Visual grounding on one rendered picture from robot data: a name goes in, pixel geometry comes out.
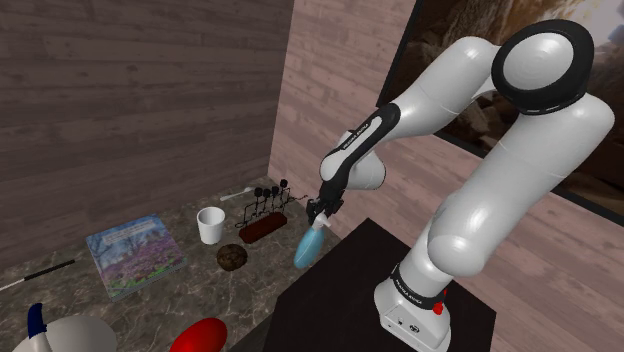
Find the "blue spray bottle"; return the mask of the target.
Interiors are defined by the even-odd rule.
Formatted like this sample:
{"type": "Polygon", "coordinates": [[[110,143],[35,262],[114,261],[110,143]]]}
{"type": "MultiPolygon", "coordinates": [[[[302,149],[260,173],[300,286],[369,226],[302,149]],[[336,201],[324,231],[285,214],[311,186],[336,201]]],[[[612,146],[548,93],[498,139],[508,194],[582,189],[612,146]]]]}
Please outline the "blue spray bottle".
{"type": "Polygon", "coordinates": [[[331,224],[324,213],[319,214],[310,228],[304,233],[297,247],[294,265],[296,268],[304,268],[312,264],[322,249],[325,238],[324,229],[331,224]]]}

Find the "white spoon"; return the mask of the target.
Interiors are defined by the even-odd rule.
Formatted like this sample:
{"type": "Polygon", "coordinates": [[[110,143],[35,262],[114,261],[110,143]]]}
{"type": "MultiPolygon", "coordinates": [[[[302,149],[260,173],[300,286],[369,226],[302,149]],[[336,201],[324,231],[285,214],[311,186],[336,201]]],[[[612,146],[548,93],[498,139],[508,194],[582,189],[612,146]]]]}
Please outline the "white spoon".
{"type": "Polygon", "coordinates": [[[223,201],[229,200],[231,198],[234,198],[234,197],[237,197],[237,196],[249,193],[249,192],[254,191],[254,190],[255,190],[255,187],[248,186],[248,187],[245,187],[242,191],[221,196],[219,199],[220,199],[221,202],[223,202],[223,201]]]}

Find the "dark robot stand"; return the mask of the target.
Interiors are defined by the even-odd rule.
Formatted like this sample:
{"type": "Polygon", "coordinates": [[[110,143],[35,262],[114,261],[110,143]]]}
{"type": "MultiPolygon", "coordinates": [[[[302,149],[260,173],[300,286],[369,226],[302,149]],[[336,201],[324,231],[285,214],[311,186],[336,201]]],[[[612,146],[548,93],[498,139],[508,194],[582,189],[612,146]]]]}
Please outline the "dark robot stand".
{"type": "Polygon", "coordinates": [[[407,253],[364,220],[278,297],[263,352],[416,352],[382,328],[373,301],[407,253]]]}

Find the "brown round ball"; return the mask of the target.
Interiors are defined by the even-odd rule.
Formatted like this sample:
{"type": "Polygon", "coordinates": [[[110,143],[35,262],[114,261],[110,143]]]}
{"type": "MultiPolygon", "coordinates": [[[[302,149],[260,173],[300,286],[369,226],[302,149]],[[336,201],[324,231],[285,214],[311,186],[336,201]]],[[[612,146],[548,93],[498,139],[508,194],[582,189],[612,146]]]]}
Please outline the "brown round ball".
{"type": "Polygon", "coordinates": [[[218,250],[216,260],[223,270],[234,271],[246,264],[248,254],[246,250],[238,244],[227,244],[218,250]]]}

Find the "white cup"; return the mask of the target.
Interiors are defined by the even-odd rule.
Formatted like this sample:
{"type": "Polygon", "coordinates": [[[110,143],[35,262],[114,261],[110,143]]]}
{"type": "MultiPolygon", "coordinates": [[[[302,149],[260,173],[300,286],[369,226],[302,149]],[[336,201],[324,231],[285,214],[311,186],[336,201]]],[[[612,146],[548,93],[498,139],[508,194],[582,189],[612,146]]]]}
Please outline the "white cup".
{"type": "Polygon", "coordinates": [[[222,238],[225,212],[218,207],[206,207],[197,213],[196,219],[201,241],[217,244],[222,238]]]}

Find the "red oval thing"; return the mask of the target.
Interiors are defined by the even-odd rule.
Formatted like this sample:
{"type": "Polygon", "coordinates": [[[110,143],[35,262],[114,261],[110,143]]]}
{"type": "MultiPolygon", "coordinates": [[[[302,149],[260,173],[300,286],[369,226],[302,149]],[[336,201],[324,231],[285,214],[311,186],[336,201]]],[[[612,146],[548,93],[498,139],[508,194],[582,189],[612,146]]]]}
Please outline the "red oval thing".
{"type": "Polygon", "coordinates": [[[227,340],[226,324],[218,318],[202,319],[184,330],[169,352],[221,352],[227,340]]]}

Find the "book with flower cover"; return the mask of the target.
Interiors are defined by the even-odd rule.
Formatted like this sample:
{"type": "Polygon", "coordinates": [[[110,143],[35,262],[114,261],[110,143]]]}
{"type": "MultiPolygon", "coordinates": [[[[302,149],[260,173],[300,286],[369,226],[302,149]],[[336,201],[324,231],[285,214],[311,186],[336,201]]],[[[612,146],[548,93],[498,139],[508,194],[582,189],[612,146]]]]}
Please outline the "book with flower cover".
{"type": "Polygon", "coordinates": [[[90,235],[86,244],[112,302],[187,264],[187,257],[156,214],[90,235]]]}

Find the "black and white stick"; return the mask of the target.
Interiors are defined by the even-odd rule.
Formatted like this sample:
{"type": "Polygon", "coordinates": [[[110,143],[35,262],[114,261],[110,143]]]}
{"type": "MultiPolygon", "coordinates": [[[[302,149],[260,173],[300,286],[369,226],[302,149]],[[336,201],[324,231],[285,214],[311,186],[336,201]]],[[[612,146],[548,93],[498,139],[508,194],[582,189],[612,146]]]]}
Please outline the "black and white stick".
{"type": "Polygon", "coordinates": [[[75,260],[75,259],[71,259],[71,260],[68,260],[68,261],[62,262],[62,263],[60,263],[60,264],[54,265],[54,266],[52,266],[52,267],[49,267],[49,268],[46,268],[46,269],[40,270],[40,271],[38,271],[38,272],[31,273],[31,274],[26,275],[25,277],[23,277],[23,278],[21,278],[21,279],[19,279],[19,280],[15,281],[15,282],[12,282],[12,283],[10,283],[10,284],[7,284],[7,285],[5,285],[5,286],[2,286],[2,287],[0,288],[0,292],[1,292],[1,291],[4,291],[4,290],[6,290],[6,289],[9,289],[9,288],[11,288],[11,287],[13,287],[13,286],[15,286],[15,285],[18,285],[18,284],[20,284],[20,283],[23,283],[23,282],[25,282],[25,281],[29,281],[29,280],[32,280],[32,279],[34,279],[34,278],[40,277],[40,276],[42,276],[42,275],[45,275],[45,274],[48,274],[48,273],[54,272],[54,271],[59,270],[59,269],[64,268],[64,267],[67,267],[67,266],[69,266],[69,265],[74,264],[75,262],[76,262],[76,260],[75,260]]]}

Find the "dark framed wall picture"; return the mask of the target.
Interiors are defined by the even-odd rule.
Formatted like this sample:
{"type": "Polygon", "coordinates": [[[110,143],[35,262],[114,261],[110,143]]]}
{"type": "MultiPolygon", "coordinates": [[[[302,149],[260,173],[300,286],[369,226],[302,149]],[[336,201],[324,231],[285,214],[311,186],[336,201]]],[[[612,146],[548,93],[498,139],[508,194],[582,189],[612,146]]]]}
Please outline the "dark framed wall picture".
{"type": "Polygon", "coordinates": [[[599,147],[555,192],[624,226],[624,0],[416,0],[378,102],[397,97],[461,37],[502,44],[529,24],[555,18],[591,33],[588,90],[615,114],[599,147]]]}

